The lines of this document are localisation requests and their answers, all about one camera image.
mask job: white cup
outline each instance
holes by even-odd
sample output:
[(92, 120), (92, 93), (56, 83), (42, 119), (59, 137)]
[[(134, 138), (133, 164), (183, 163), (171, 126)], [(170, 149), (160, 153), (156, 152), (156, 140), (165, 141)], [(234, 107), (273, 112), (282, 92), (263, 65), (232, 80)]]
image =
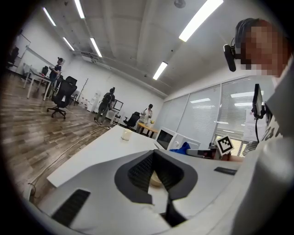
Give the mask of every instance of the white cup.
[(123, 140), (129, 140), (131, 134), (132, 134), (132, 131), (131, 131), (131, 130), (129, 130), (129, 129), (124, 129), (123, 134), (121, 135), (121, 138), (122, 138)]

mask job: wooden floor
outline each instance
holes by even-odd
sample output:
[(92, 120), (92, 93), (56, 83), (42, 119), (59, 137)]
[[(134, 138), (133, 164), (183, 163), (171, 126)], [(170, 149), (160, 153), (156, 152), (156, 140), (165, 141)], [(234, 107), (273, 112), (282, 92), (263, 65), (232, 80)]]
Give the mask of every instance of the wooden floor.
[[(44, 172), (35, 185), (33, 200), (38, 204), (48, 192), (54, 190), (46, 177), (107, 129), (102, 129), (94, 122), (93, 113), (73, 104), (67, 107), (65, 120), (59, 113), (51, 118), (52, 111), (47, 112), (46, 109), (55, 104), (43, 101), (41, 93), (45, 91), (44, 87), (36, 92), (37, 84), (34, 84), (31, 97), (27, 99), (28, 87), (22, 88), (23, 81), (19, 76), (6, 75), (5, 79), (6, 84), (1, 87), (1, 144), (11, 178), (20, 193), (69, 147), (99, 130), (70, 148), (57, 164)], [(104, 126), (108, 125), (109, 121), (106, 120)]]

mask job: black rubber pad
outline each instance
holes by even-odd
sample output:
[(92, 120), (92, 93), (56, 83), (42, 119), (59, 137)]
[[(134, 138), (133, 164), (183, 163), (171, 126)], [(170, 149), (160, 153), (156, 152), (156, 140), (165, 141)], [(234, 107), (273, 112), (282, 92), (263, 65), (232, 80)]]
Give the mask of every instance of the black rubber pad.
[(77, 216), (90, 192), (81, 189), (76, 190), (52, 215), (52, 219), (63, 224), (70, 226), (74, 218)]
[(215, 171), (224, 173), (224, 174), (230, 174), (230, 175), (235, 175), (237, 170), (229, 169), (229, 168), (223, 168), (223, 167), (217, 167), (215, 168)]

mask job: smoke detector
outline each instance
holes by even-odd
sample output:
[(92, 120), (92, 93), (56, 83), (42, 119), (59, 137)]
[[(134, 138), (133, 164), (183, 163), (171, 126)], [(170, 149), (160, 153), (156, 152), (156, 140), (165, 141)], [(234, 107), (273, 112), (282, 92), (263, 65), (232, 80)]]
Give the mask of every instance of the smoke detector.
[(184, 8), (186, 6), (186, 2), (185, 2), (185, 0), (175, 0), (174, 5), (177, 8)]

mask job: white desk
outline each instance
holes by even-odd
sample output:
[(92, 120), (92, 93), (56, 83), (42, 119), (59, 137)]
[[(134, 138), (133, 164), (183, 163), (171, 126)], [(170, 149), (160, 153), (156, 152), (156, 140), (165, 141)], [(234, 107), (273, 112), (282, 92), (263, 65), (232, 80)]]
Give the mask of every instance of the white desk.
[(121, 138), (123, 130), (124, 128), (120, 126), (113, 127), (73, 155), (47, 179), (55, 187), (59, 187), (73, 176), (95, 164), (156, 149), (153, 139), (135, 132), (132, 133), (130, 140), (123, 140)]
[(38, 89), (40, 87), (41, 80), (44, 80), (46, 82), (49, 82), (49, 85), (47, 86), (47, 89), (46, 89), (46, 92), (45, 92), (45, 95), (44, 95), (44, 98), (43, 98), (43, 100), (45, 100), (46, 99), (46, 96), (47, 96), (47, 93), (48, 93), (48, 90), (50, 88), (51, 81), (49, 80), (48, 77), (42, 77), (39, 72), (37, 72), (32, 67), (30, 67), (29, 70), (28, 70), (28, 74), (27, 74), (26, 80), (24, 82), (23, 88), (26, 88), (26, 85), (27, 85), (27, 82), (28, 82), (28, 77), (29, 77), (30, 74), (32, 75), (32, 81), (31, 81), (31, 84), (30, 84), (29, 89), (28, 89), (27, 98), (29, 98), (29, 94), (31, 93), (34, 80), (37, 80), (38, 81), (40, 79), (40, 82), (39, 82), (39, 85), (38, 85)]

